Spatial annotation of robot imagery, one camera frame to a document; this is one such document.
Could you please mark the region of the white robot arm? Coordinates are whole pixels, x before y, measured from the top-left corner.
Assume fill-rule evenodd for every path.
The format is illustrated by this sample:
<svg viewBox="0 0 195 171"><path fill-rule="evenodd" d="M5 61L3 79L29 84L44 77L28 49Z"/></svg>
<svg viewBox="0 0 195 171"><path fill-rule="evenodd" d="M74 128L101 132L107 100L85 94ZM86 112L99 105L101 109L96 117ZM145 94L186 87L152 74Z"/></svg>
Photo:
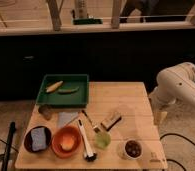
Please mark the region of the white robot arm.
<svg viewBox="0 0 195 171"><path fill-rule="evenodd" d="M148 98L154 124L160 125L167 116L166 108L182 100L195 109L195 64L183 62L161 70L156 76L157 86Z"/></svg>

